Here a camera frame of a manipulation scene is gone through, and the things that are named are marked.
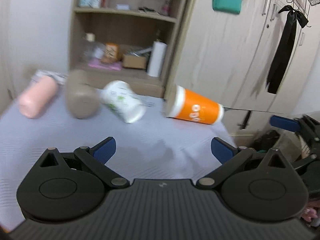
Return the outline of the orange paper cup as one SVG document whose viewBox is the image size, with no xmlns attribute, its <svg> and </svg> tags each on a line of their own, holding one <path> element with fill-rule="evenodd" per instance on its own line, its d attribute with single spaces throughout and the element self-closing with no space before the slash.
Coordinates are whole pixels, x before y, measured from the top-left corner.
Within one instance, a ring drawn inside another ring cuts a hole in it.
<svg viewBox="0 0 320 240">
<path fill-rule="evenodd" d="M 223 105 L 175 85 L 165 102 L 164 113 L 167 118 L 213 125 L 222 120 L 225 110 Z"/>
</svg>

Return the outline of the white floral paper cup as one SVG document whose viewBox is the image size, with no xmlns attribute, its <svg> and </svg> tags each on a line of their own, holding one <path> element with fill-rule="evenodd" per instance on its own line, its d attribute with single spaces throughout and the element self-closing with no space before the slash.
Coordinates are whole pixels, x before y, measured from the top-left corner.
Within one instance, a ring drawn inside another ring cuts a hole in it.
<svg viewBox="0 0 320 240">
<path fill-rule="evenodd" d="M 100 101 L 127 124 L 137 122 L 146 113 L 144 103 L 124 81 L 115 80 L 108 83 L 100 91 Z"/>
</svg>

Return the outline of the beige plastic cup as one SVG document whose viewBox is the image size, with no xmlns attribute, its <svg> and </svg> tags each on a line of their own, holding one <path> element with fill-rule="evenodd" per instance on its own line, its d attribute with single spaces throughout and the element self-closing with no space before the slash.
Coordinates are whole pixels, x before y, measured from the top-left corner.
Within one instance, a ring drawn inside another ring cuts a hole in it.
<svg viewBox="0 0 320 240">
<path fill-rule="evenodd" d="M 90 86 L 87 73 L 76 69 L 69 73 L 66 81 L 66 106 L 74 118 L 87 119 L 100 107 L 99 94 Z"/>
</svg>

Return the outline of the pink plastic cup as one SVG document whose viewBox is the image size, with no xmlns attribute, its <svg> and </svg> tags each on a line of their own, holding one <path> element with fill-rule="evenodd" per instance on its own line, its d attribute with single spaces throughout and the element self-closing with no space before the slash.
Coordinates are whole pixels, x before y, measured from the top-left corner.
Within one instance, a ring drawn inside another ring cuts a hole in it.
<svg viewBox="0 0 320 240">
<path fill-rule="evenodd" d="M 20 113 L 29 118 L 38 118 L 56 95 L 59 85 L 51 77 L 44 76 L 28 87 L 18 98 Z"/>
</svg>

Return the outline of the light grey patterned tablecloth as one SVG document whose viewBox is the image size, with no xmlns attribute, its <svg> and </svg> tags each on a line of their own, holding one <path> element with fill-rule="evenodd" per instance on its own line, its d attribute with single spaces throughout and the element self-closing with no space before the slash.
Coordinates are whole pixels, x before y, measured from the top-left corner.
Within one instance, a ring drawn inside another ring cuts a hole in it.
<svg viewBox="0 0 320 240">
<path fill-rule="evenodd" d="M 219 137 L 233 144 L 223 123 L 203 125 L 166 118 L 161 99 L 144 96 L 142 101 L 146 113 L 133 124 L 123 122 L 106 106 L 89 119 L 75 119 L 67 111 L 63 94 L 38 119 L 26 118 L 13 103 L 1 116 L 1 225 L 12 230 L 24 220 L 16 190 L 49 147 L 72 152 L 113 137 L 116 153 L 107 165 L 128 180 L 198 180 L 219 167 L 211 140 Z"/>
</svg>

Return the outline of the tissue pack stack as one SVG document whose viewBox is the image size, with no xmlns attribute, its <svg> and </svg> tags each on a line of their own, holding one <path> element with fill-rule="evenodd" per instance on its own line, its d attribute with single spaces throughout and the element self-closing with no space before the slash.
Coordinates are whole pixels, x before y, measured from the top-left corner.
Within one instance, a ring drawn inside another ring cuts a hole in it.
<svg viewBox="0 0 320 240">
<path fill-rule="evenodd" d="M 49 70 L 37 70 L 35 74 L 31 77 L 31 82 L 38 82 L 42 77 L 48 76 L 55 80 L 58 85 L 63 86 L 66 83 L 67 74 L 52 72 Z"/>
</svg>

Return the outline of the light wood wardrobe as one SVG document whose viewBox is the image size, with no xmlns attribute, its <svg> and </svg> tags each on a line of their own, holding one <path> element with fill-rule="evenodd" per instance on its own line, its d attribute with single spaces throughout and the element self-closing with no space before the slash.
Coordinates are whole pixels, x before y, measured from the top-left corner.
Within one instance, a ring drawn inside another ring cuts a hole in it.
<svg viewBox="0 0 320 240">
<path fill-rule="evenodd" d="M 272 114 L 293 110 L 319 43 L 319 6 L 297 28 L 286 74 L 276 94 L 266 80 L 286 22 L 286 0 L 242 0 L 240 14 L 213 10 L 213 0 L 190 0 L 168 87 L 180 85 L 224 105 L 223 124 L 235 139 L 268 127 Z"/>
</svg>

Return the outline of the pink flat box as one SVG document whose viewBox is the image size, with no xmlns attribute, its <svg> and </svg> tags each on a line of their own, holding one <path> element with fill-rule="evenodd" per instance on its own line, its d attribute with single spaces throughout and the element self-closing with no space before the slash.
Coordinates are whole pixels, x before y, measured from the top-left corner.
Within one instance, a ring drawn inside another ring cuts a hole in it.
<svg viewBox="0 0 320 240">
<path fill-rule="evenodd" d="M 121 71 L 122 64 L 120 61 L 114 63 L 103 63 L 100 59 L 94 58 L 89 61 L 88 66 L 91 68 L 97 68 L 102 70 L 114 70 L 114 71 Z"/>
</svg>

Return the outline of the small cardboard box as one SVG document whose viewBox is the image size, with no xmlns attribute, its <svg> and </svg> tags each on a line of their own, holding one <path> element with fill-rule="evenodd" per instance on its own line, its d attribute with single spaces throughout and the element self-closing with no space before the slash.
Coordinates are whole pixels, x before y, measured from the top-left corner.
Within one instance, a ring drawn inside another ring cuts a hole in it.
<svg viewBox="0 0 320 240">
<path fill-rule="evenodd" d="M 122 57 L 122 65 L 124 68 L 146 69 L 147 58 L 141 55 L 133 55 L 125 53 Z"/>
</svg>

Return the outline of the orange floral small box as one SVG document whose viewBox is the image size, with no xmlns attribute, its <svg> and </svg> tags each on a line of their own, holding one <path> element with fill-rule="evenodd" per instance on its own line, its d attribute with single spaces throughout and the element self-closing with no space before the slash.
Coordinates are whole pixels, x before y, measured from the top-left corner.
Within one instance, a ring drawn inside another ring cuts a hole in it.
<svg viewBox="0 0 320 240">
<path fill-rule="evenodd" d="M 115 43 L 107 43 L 105 45 L 105 52 L 101 58 L 101 62 L 104 64 L 110 64 L 119 61 L 119 51 L 119 45 Z"/>
</svg>

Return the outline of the black ribbon bow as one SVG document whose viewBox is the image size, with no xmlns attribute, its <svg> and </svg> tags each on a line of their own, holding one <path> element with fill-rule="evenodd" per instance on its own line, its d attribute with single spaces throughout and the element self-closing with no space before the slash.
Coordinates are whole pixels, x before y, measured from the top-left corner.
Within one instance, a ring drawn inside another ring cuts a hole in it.
<svg viewBox="0 0 320 240">
<path fill-rule="evenodd" d="M 270 94 L 277 93 L 285 75 L 295 45 L 297 24 L 304 28 L 309 22 L 301 11 L 291 5 L 284 6 L 278 13 L 282 12 L 287 12 L 286 22 L 266 80 L 266 89 Z"/>
</svg>

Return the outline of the clear bottle beige cap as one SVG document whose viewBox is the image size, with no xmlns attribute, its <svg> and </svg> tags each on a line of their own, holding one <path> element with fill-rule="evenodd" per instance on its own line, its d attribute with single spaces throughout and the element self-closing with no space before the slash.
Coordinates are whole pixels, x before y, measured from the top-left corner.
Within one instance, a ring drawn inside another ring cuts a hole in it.
<svg viewBox="0 0 320 240">
<path fill-rule="evenodd" d="M 93 33 L 86 33 L 83 45 L 83 60 L 85 62 L 91 61 L 95 50 L 95 35 Z"/>
</svg>

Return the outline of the white paper towel roll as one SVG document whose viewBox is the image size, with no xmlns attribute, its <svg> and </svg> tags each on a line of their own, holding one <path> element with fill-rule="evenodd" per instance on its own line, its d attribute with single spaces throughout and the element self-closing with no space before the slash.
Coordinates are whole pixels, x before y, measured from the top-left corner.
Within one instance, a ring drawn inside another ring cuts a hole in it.
<svg viewBox="0 0 320 240">
<path fill-rule="evenodd" d="M 163 42 L 155 41 L 147 67 L 147 74 L 151 77 L 159 77 L 163 66 L 167 45 Z"/>
</svg>

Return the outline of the wooden open shelf unit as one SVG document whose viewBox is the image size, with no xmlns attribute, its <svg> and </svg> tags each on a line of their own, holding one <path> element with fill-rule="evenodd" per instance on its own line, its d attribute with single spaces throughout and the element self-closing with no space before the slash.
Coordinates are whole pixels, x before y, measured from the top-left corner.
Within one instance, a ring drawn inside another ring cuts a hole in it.
<svg viewBox="0 0 320 240">
<path fill-rule="evenodd" d="M 85 70 L 90 84 L 95 88 L 103 88 L 113 80 L 122 80 L 129 83 L 137 94 L 163 97 L 190 0 L 171 0 L 169 16 L 161 15 L 164 2 L 107 0 L 105 8 L 81 8 L 78 6 L 79 0 L 73 0 L 69 68 Z M 93 33 L 97 42 L 115 43 L 121 50 L 148 48 L 156 40 L 165 43 L 167 50 L 160 76 L 148 76 L 142 69 L 114 71 L 89 67 L 82 55 L 86 33 Z"/>
</svg>

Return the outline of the pink small bottle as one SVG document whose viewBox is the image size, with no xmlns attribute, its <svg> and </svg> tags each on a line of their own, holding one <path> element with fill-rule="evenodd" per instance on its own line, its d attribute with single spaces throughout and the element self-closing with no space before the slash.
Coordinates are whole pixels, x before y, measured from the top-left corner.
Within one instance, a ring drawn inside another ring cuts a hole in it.
<svg viewBox="0 0 320 240">
<path fill-rule="evenodd" d="M 171 6 L 171 0 L 165 0 L 163 6 L 161 8 L 161 15 L 169 16 L 170 15 L 170 6 Z"/>
</svg>

